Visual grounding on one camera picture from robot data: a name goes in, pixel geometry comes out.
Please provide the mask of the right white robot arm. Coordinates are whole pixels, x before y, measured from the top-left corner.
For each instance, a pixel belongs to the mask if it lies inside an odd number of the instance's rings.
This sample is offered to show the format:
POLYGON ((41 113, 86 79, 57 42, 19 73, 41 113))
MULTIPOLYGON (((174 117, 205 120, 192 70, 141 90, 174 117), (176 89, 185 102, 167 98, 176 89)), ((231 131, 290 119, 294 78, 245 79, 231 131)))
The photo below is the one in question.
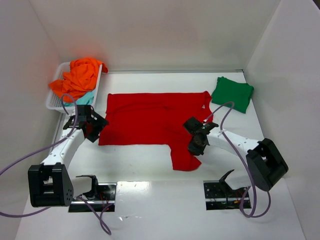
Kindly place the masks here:
POLYGON ((203 155, 206 147, 218 147, 242 157, 250 173, 248 182, 264 192, 270 191, 289 170, 280 151, 269 138, 250 139, 230 132, 217 123, 204 123, 195 117, 189 118, 183 127, 191 134, 188 151, 192 155, 203 155))

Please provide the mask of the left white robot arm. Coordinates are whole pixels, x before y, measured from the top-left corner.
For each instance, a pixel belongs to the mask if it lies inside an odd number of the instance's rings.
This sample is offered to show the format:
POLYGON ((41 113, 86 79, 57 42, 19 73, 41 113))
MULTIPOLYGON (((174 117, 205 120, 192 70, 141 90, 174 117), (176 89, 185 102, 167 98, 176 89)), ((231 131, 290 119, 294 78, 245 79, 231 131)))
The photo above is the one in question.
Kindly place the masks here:
POLYGON ((50 154, 27 172, 30 203, 33 207, 68 207, 73 199, 98 195, 98 178, 82 174, 71 178, 71 161, 80 145, 94 143, 108 121, 90 105, 78 105, 62 128, 61 139, 50 154))

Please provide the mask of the red t shirt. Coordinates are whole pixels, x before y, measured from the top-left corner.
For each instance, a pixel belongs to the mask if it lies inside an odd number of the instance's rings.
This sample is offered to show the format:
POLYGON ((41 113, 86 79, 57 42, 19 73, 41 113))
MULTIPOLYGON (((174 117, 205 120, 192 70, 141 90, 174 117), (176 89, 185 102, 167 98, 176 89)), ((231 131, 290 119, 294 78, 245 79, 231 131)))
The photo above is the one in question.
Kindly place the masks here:
POLYGON ((100 146, 168 145, 175 171, 196 170, 201 162, 188 151, 192 136, 183 124, 191 117, 199 121, 210 117, 211 95, 187 93, 108 94, 106 120, 100 146))

